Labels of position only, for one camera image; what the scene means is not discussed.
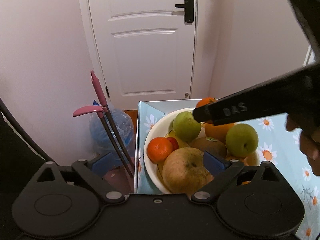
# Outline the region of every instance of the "brown kiwi fruit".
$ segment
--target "brown kiwi fruit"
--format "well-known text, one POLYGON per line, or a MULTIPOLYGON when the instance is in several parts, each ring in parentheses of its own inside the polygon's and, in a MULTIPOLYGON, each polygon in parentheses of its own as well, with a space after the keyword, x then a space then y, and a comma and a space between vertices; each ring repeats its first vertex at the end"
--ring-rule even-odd
POLYGON ((227 156, 227 148, 221 142, 212 137, 201 137, 189 143, 190 147, 196 148, 202 152, 207 151, 210 154, 224 159, 227 156))

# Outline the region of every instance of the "plastic bag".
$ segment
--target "plastic bag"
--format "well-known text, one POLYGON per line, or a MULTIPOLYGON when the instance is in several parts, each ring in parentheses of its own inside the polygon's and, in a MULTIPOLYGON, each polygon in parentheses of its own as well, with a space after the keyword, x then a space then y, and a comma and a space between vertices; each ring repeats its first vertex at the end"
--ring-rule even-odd
MULTIPOLYGON (((93 105, 99 105, 96 101, 93 102, 93 105)), ((111 112, 111 115, 113 117, 113 120, 115 121, 117 130, 120 134, 120 137, 124 143, 124 146, 126 147, 129 156, 130 157, 134 157, 135 152, 129 148, 130 142, 132 141, 133 135, 134 135, 134 126, 133 126, 133 122, 130 118, 129 115, 127 115, 125 112, 114 108, 113 106, 109 105, 109 109, 111 112)), ((108 119, 105 119, 109 125, 109 128, 112 132, 113 138, 115 139, 118 148, 121 150, 121 147, 116 139, 116 136, 114 135, 111 126, 108 122, 108 119)), ((117 166, 122 166, 122 162, 119 159, 117 153, 115 152, 115 149, 105 131, 105 129, 103 128, 103 125, 98 117, 98 115, 96 113, 93 113, 90 115, 90 120, 89 120, 89 127, 90 127, 90 134, 93 140, 93 149, 95 151, 95 153, 97 154, 104 154, 104 153, 108 153, 111 151, 110 154, 112 154, 114 156, 114 167, 117 166)))

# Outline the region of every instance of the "hand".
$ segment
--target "hand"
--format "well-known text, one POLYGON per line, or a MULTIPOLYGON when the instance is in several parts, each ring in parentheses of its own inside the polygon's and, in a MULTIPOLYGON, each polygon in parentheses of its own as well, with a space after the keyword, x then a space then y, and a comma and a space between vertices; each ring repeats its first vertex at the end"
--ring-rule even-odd
MULTIPOLYGON (((299 125, 287 116, 286 129, 291 132, 298 128, 299 125)), ((306 136, 304 132, 300 135, 300 151, 307 156, 308 163, 312 168, 313 174, 320 176, 320 148, 315 142, 320 142, 320 127, 316 129, 311 138, 306 136)))

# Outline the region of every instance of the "door lever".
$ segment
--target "door lever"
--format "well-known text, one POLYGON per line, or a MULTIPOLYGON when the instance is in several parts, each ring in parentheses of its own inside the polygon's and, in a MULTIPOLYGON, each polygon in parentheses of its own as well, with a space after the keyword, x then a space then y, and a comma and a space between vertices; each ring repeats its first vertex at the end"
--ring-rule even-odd
POLYGON ((176 8, 184 8, 184 21, 193 23, 195 0, 184 0, 184 4, 176 4, 176 8))

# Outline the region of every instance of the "black cable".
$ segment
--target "black cable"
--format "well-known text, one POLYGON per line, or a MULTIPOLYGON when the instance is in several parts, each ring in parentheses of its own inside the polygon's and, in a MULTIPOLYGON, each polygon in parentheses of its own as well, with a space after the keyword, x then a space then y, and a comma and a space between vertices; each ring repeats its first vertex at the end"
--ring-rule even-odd
POLYGON ((44 150, 40 148, 39 145, 26 133, 26 131, 19 125, 17 120, 12 116, 8 108, 5 106, 4 102, 0 98, 0 112, 6 117, 12 127, 21 135, 21 137, 46 161, 53 162, 54 160, 47 155, 44 150))

